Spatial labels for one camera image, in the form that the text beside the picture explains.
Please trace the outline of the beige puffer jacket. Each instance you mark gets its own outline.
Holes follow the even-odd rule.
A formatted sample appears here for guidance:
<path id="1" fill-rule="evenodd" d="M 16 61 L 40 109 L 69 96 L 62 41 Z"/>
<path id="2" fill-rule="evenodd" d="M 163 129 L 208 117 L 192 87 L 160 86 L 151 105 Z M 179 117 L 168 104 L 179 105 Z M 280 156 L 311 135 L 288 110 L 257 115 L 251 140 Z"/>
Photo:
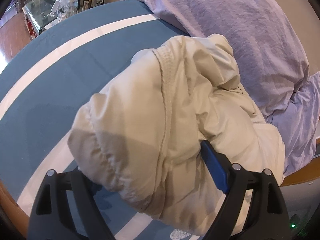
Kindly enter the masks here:
<path id="1" fill-rule="evenodd" d="M 201 159 L 203 140 L 283 182 L 281 135 L 245 91 L 219 34 L 175 36 L 139 51 L 78 110 L 68 147 L 90 180 L 136 211 L 202 236 L 225 198 Z"/>

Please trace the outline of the right lavender pillow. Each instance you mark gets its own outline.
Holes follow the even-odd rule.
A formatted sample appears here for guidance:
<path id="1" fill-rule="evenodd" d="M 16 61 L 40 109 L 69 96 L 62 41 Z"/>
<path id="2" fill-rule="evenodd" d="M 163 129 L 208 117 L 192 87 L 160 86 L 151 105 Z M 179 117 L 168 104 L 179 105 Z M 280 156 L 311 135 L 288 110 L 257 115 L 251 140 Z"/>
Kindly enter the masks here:
<path id="1" fill-rule="evenodd" d="M 275 110 L 266 121 L 276 126 L 285 145 L 284 176 L 308 165 L 316 153 L 319 120 L 319 72 L 308 77 L 284 110 Z"/>

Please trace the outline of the lavender pillow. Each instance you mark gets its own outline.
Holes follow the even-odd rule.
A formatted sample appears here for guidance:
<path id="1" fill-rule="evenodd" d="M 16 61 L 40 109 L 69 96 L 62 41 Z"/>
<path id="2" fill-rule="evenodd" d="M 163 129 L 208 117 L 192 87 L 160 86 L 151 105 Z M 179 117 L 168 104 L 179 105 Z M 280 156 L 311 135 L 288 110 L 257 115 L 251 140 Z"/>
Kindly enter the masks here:
<path id="1" fill-rule="evenodd" d="M 223 35 L 241 83 L 265 116 L 297 113 L 309 62 L 275 0 L 139 0 L 192 37 Z"/>
<path id="2" fill-rule="evenodd" d="M 284 110 L 275 110 L 266 121 L 276 126 L 285 145 L 284 176 L 308 165 L 316 153 L 319 120 L 319 72 L 308 77 Z"/>

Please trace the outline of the blue white striped bedsheet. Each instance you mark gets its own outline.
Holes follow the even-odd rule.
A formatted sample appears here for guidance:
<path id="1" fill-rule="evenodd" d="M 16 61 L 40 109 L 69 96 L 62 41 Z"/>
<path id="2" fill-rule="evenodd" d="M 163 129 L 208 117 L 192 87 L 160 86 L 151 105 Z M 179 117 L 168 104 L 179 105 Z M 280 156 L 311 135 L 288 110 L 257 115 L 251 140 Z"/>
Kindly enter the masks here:
<path id="1" fill-rule="evenodd" d="M 137 0 L 86 10 L 26 45 L 1 72 L 1 208 L 27 235 L 43 171 L 72 166 L 66 144 L 79 107 L 133 55 L 182 31 Z"/>

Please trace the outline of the left lavender pillow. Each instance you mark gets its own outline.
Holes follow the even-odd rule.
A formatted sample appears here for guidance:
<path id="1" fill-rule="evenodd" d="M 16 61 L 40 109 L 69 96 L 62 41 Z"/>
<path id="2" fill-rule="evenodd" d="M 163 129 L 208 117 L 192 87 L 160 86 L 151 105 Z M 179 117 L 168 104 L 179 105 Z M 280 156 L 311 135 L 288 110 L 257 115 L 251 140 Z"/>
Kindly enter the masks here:
<path id="1" fill-rule="evenodd" d="M 223 35 L 241 83 L 265 116 L 297 113 L 309 62 L 275 0 L 139 0 L 192 37 Z"/>

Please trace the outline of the cluttered bedside table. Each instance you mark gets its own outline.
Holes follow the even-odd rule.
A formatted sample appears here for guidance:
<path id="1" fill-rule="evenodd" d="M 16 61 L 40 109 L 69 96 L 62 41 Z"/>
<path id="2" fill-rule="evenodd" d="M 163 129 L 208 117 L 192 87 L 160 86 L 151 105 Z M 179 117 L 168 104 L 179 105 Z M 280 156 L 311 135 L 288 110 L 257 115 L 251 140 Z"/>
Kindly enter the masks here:
<path id="1" fill-rule="evenodd" d="M 26 0 L 22 11 L 30 36 L 36 38 L 57 23 L 104 3 L 105 0 Z"/>

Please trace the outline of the wooden bed frame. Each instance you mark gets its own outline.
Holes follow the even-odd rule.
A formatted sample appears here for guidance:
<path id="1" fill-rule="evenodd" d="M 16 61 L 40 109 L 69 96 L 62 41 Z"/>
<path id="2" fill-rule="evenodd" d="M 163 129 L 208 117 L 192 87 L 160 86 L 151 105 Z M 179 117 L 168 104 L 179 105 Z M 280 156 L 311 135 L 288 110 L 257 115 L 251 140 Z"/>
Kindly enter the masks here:
<path id="1" fill-rule="evenodd" d="M 46 157 L 37 147 L 30 153 L 21 143 L 1 140 L 1 215 L 12 230 L 10 239 L 25 239 L 28 212 L 17 200 L 33 172 Z M 317 239 L 308 233 L 310 224 L 319 221 L 319 155 L 306 167 L 286 177 L 282 191 L 290 215 L 296 215 L 295 234 Z M 199 239 L 198 236 L 175 230 L 161 222 L 137 215 L 120 201 L 118 195 L 101 190 L 95 201 L 117 239 Z"/>

